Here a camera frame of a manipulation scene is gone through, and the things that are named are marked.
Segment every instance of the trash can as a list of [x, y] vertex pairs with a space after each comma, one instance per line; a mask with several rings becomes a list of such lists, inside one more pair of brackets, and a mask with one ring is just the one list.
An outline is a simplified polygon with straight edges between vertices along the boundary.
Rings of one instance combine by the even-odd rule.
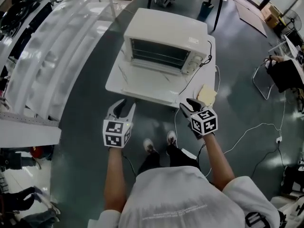
[[204, 22], [211, 13], [214, 5], [209, 2], [203, 2], [197, 20]]

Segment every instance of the white shelf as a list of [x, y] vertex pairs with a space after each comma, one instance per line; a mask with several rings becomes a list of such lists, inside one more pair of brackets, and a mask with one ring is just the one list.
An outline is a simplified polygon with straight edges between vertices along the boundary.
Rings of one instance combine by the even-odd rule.
[[0, 119], [0, 148], [58, 144], [60, 136], [58, 127]]
[[16, 113], [22, 114], [35, 77], [44, 61], [53, 55], [50, 49], [61, 32], [91, 0], [64, 0], [42, 22], [24, 48], [12, 73], [5, 97]]
[[21, 25], [20, 29], [18, 30], [17, 34], [12, 37], [5, 37], [0, 41], [0, 72], [2, 72], [6, 60], [10, 56], [11, 51], [13, 50], [14, 46], [16, 45], [18, 39], [30, 24], [30, 22], [34, 19], [34, 17], [44, 8], [44, 6], [50, 2], [51, 0], [42, 0], [38, 8], [36, 8], [33, 12], [31, 12], [28, 17], [24, 20], [23, 24]]
[[54, 94], [48, 115], [61, 119], [68, 97], [83, 66], [110, 25], [111, 22], [108, 21], [97, 21], [81, 42], [63, 74], [63, 80]]
[[46, 57], [48, 60], [42, 63], [42, 67], [38, 71], [26, 103], [27, 106], [42, 118], [48, 118], [48, 110], [54, 92], [57, 91], [60, 82], [63, 80], [62, 75], [75, 51], [90, 28], [109, 5], [109, 2], [87, 4], [72, 19], [66, 29], [61, 32], [50, 49]]

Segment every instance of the black pants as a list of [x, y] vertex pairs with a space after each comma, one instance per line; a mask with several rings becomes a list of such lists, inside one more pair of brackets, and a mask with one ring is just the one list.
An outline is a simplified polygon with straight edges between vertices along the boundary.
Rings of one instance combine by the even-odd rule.
[[35, 197], [31, 195], [28, 199], [24, 199], [33, 193], [35, 193], [34, 187], [24, 189], [17, 193], [4, 193], [2, 196], [5, 212], [28, 210], [33, 205]]
[[17, 148], [3, 148], [2, 150], [4, 152], [11, 152], [11, 153], [15, 153], [15, 152], [27, 152], [29, 153], [32, 147], [17, 147]]
[[4, 151], [5, 169], [21, 170], [23, 166], [35, 166], [36, 161], [32, 157], [22, 157], [21, 153]]
[[[200, 170], [200, 166], [196, 160], [185, 155], [180, 149], [176, 148], [174, 145], [169, 145], [167, 147], [167, 153], [170, 156], [170, 167], [194, 166]], [[160, 155], [157, 152], [151, 153], [142, 163], [137, 175], [143, 173], [144, 171], [159, 167], [162, 167], [160, 165]]]

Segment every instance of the white t-shirt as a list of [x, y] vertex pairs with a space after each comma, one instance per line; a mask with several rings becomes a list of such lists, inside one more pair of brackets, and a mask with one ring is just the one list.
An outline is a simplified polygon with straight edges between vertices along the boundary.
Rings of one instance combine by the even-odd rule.
[[138, 175], [123, 212], [102, 212], [96, 228], [244, 228], [250, 212], [279, 228], [277, 209], [249, 177], [221, 192], [198, 168], [164, 167]]

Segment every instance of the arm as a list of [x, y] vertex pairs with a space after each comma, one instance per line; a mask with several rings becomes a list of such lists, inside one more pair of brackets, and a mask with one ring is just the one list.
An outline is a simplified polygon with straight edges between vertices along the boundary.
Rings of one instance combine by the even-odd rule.
[[278, 63], [284, 62], [284, 57], [281, 57], [281, 56], [270, 56], [269, 58], [271, 60], [274, 60], [274, 61], [278, 62]]
[[210, 165], [213, 170], [213, 183], [222, 191], [230, 181], [235, 179], [235, 176], [217, 140], [215, 139], [215, 136], [210, 133], [203, 136], [203, 138], [206, 143]]
[[104, 188], [105, 210], [123, 211], [127, 200], [123, 174], [122, 149], [110, 148]]

